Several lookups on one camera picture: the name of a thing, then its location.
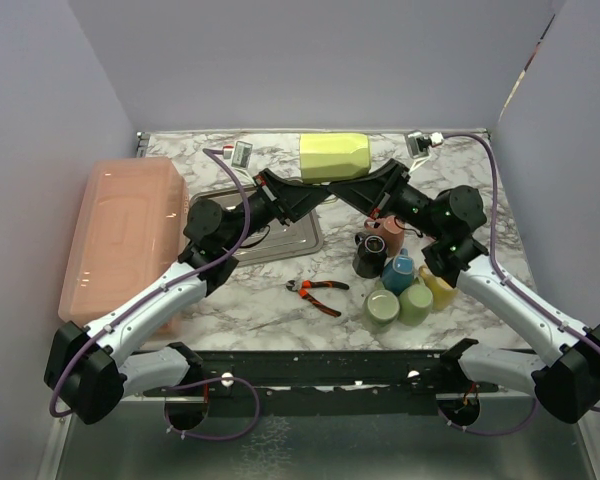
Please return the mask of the yellow-green faceted mug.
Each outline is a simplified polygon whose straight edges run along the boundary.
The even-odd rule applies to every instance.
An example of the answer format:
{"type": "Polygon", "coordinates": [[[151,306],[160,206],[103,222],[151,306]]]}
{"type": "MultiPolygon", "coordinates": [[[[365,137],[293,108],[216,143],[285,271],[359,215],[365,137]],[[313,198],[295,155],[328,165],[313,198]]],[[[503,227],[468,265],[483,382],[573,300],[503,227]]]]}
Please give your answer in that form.
{"type": "Polygon", "coordinates": [[[359,178],[371,169],[370,140],[361,133],[303,133],[299,162],[304,183],[359,178]]]}

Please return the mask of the salmon pink mug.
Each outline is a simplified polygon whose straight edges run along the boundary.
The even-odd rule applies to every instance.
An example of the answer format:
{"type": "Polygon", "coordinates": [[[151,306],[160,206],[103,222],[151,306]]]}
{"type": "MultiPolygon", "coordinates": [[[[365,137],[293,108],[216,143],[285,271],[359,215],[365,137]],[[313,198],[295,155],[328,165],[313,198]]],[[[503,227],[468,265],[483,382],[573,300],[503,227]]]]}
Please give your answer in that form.
{"type": "Polygon", "coordinates": [[[367,218],[364,222],[364,228],[385,241],[389,257],[396,256],[402,249],[405,226],[394,215],[378,219],[367,218]]]}

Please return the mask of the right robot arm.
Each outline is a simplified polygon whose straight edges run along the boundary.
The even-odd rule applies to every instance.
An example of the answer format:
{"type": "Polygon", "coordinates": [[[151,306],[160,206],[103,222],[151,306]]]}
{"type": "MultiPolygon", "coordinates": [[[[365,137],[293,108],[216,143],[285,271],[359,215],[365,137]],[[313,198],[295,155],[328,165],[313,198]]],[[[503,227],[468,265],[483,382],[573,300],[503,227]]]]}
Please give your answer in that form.
{"type": "Polygon", "coordinates": [[[295,180],[289,217],[335,196],[369,218],[393,215],[432,238],[422,251],[429,270],[486,306],[532,349],[518,354],[461,342],[439,367],[441,383],[452,391],[473,381],[497,384],[534,396],[560,421],[579,421],[600,401],[600,325],[559,313],[502,269],[492,249],[473,236],[487,221],[477,189],[460,185],[430,198],[409,179],[408,168],[391,160],[354,180],[324,185],[295,180]]]}

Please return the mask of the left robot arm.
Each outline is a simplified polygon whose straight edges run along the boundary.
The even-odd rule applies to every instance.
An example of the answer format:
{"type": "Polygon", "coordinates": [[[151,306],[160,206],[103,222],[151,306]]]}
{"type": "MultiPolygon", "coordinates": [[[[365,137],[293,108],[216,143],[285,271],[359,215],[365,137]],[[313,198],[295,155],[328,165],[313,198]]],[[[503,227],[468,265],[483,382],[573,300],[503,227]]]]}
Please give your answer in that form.
{"type": "Polygon", "coordinates": [[[268,169],[254,179],[254,191],[240,189],[241,202],[231,209],[207,197],[191,203],[188,243],[149,287],[83,327],[68,322],[56,331],[44,373],[53,417],[75,414],[93,424],[108,415],[130,382],[123,370],[129,357],[176,313],[226,283],[249,236],[274,220],[301,220],[329,195],[324,186],[285,180],[268,169]]]}

